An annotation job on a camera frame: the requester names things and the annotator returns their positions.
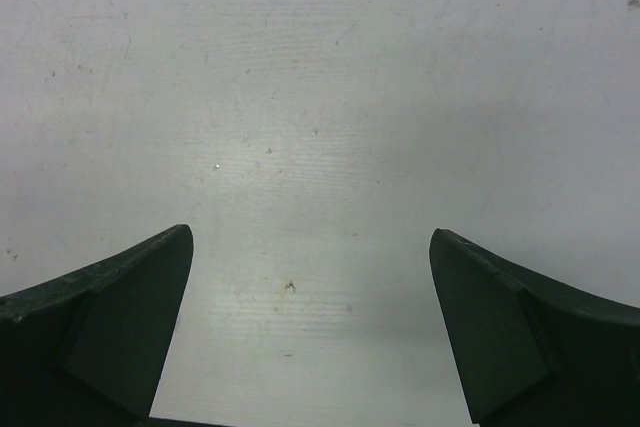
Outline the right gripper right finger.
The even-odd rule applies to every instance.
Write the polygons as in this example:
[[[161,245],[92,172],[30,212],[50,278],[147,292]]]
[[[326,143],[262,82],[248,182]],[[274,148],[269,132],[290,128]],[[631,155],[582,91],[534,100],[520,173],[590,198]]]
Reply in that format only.
[[[445,229],[429,258],[477,426],[636,426],[639,310],[507,261]]]

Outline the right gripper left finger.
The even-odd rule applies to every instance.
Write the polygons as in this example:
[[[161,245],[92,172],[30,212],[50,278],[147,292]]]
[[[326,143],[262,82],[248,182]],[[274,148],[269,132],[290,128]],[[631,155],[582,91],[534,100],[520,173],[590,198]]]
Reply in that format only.
[[[149,425],[192,258],[178,224],[2,296],[2,425]]]

